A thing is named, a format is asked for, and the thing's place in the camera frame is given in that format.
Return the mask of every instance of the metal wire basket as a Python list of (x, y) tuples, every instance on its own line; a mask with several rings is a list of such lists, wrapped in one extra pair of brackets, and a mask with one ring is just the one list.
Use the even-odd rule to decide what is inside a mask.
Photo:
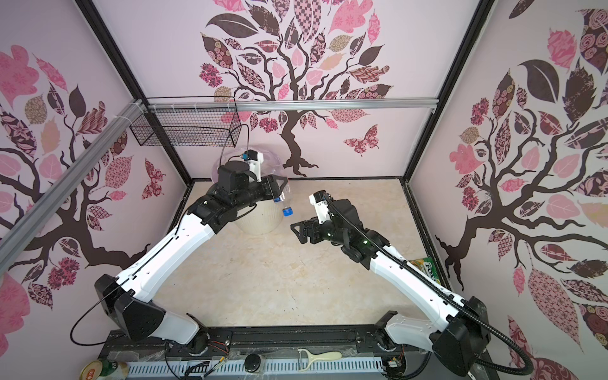
[(174, 146), (235, 147), (241, 122), (234, 97), (207, 98), (215, 102), (202, 103), (198, 108), (191, 103), (152, 105), (131, 124), (131, 132), (139, 145), (147, 147), (162, 145), (165, 138)]

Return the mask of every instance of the white peeler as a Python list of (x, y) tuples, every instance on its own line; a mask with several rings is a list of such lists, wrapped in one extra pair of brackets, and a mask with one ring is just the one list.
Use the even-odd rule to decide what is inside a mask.
[[(306, 366), (306, 368), (302, 368), (302, 351), (304, 351), (306, 355), (308, 355), (308, 365)], [(338, 351), (331, 351), (315, 355), (311, 354), (310, 351), (308, 351), (306, 348), (298, 348), (298, 371), (307, 371), (310, 368), (310, 365), (317, 361), (332, 361), (339, 359), (342, 359), (342, 354)]]

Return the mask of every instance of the butterfly decal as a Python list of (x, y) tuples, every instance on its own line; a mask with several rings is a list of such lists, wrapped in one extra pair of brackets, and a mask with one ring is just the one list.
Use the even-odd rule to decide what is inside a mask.
[(363, 152), (367, 151), (367, 149), (377, 148), (378, 147), (378, 139), (376, 138), (378, 135), (378, 124), (371, 127), (366, 133), (363, 139), (347, 139), (344, 140), (344, 143), (349, 147), (353, 147), (356, 153), (359, 153), (361, 157), (363, 157)]
[(159, 185), (159, 182), (162, 182), (162, 178), (166, 174), (162, 174), (160, 169), (154, 168), (154, 165), (148, 161), (147, 158), (145, 159), (145, 165), (148, 177), (150, 177), (150, 182), (143, 189), (142, 199), (162, 195), (162, 187)]

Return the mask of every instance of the beige floor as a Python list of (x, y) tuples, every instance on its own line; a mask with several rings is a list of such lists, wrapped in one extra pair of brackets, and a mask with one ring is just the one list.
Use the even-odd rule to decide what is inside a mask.
[[(195, 185), (189, 203), (211, 182)], [(271, 233), (250, 236), (234, 224), (203, 244), (165, 281), (154, 301), (190, 312), (207, 326), (375, 323), (388, 310), (424, 314), (393, 285), (329, 242), (300, 244), (289, 225), (315, 215), (308, 196), (348, 198), (364, 226), (408, 259), (425, 256), (398, 180), (292, 181), (294, 214)]]

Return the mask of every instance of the canned drink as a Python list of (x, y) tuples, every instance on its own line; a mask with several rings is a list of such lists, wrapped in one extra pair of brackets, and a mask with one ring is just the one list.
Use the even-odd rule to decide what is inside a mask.
[(92, 361), (80, 373), (80, 380), (125, 380), (129, 373), (127, 363), (101, 359)]

